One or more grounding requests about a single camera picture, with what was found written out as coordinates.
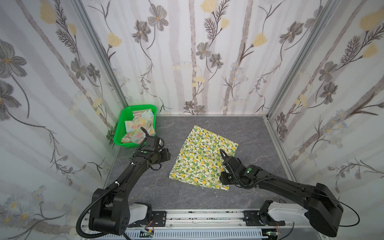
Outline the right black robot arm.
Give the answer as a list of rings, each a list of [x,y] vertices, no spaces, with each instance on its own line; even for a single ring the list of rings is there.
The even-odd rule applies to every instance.
[[[222,184],[236,185],[246,190],[260,188],[293,201],[292,204],[265,201],[256,213],[258,224],[273,226],[283,221],[310,224],[325,236],[337,236],[344,209],[327,186],[296,183],[257,166],[246,168],[240,159],[225,153],[221,155],[226,168],[221,172]]]

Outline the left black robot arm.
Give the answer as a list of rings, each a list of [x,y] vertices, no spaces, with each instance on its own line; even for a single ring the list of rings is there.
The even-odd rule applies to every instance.
[[[160,137],[146,137],[135,150],[131,163],[109,186],[97,189],[92,202],[80,214],[77,234],[85,239],[95,239],[113,234],[122,236],[129,227],[153,221],[151,204],[129,204],[129,195],[140,177],[155,165],[169,161],[171,154]]]

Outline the lemon print yellow skirt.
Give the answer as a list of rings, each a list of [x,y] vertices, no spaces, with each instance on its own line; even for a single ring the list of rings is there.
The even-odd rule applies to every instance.
[[[238,145],[194,126],[176,158],[169,178],[194,186],[228,191],[230,188],[220,181],[221,172],[226,170],[220,150],[234,156]]]

